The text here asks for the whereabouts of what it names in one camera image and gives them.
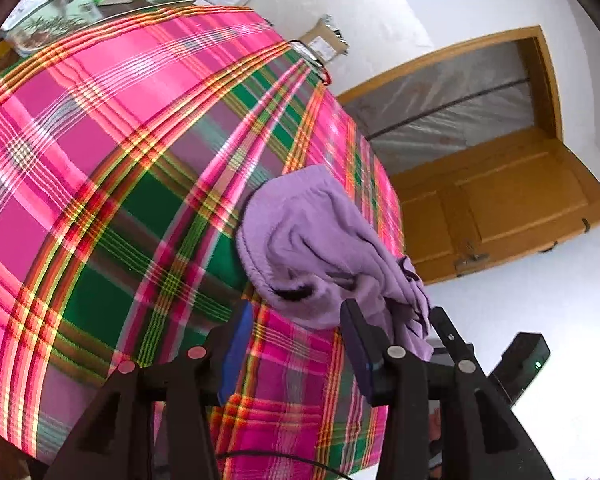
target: plaid tablecloth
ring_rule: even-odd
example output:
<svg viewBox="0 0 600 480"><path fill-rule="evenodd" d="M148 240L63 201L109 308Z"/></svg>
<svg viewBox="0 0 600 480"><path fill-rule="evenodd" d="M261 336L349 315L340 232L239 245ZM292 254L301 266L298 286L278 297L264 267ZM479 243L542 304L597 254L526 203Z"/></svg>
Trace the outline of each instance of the plaid tablecloth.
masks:
<svg viewBox="0 0 600 480"><path fill-rule="evenodd" d="M350 472L378 460L337 330L262 304L234 246L265 181L325 164L390 250L397 198L353 121L260 16L180 7L91 28L0 79L0 434L50 462L125 359L169 361L228 319L256 323L218 453L269 449ZM328 478L231 458L227 479Z"/></svg>

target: silver screw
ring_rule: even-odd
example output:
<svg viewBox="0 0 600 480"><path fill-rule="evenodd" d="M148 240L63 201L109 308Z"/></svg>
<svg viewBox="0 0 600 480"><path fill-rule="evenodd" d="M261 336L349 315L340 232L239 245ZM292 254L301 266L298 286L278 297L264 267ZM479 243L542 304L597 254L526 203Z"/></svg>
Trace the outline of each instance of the silver screw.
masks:
<svg viewBox="0 0 600 480"><path fill-rule="evenodd" d="M389 346L386 349L389 357L393 357L394 359L402 359L405 355L407 355L407 351L398 345Z"/></svg>
<svg viewBox="0 0 600 480"><path fill-rule="evenodd" d="M203 346L192 346L187 350L189 359L202 359L206 355L206 350Z"/></svg>
<svg viewBox="0 0 600 480"><path fill-rule="evenodd" d="M129 374L136 369L136 364L133 361L122 361L118 365L118 371L121 374Z"/></svg>
<svg viewBox="0 0 600 480"><path fill-rule="evenodd" d="M472 374L475 372L474 362L469 361L468 359L463 359L460 361L458 363L458 368L460 368L460 371L464 372L465 374Z"/></svg>

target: door panel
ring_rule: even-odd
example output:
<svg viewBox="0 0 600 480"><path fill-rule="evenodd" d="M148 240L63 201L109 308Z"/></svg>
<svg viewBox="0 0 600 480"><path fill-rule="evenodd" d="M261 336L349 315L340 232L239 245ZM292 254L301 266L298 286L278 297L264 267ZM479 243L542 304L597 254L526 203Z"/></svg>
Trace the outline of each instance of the door panel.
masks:
<svg viewBox="0 0 600 480"><path fill-rule="evenodd" d="M405 252L428 283L554 246L600 223L600 183L530 128L392 177Z"/></svg>

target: doorway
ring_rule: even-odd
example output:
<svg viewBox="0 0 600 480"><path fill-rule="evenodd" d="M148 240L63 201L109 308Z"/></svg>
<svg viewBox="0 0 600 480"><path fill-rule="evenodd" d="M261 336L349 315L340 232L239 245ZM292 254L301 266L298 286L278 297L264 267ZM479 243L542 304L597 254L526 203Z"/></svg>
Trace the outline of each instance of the doorway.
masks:
<svg viewBox="0 0 600 480"><path fill-rule="evenodd" d="M427 283L600 224L600 183L562 143L540 27L435 51L339 100L391 178L405 253Z"/></svg>

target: fabric fold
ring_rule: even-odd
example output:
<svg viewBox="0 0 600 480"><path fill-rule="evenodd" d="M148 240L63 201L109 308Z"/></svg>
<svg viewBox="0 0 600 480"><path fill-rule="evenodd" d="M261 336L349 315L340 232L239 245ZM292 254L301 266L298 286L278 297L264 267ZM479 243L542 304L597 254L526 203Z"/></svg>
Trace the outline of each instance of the fabric fold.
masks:
<svg viewBox="0 0 600 480"><path fill-rule="evenodd" d="M339 326L340 304L354 298L392 342L430 358L422 280L407 256L396 261L325 166L264 184L247 204L236 242L258 293L293 322Z"/></svg>

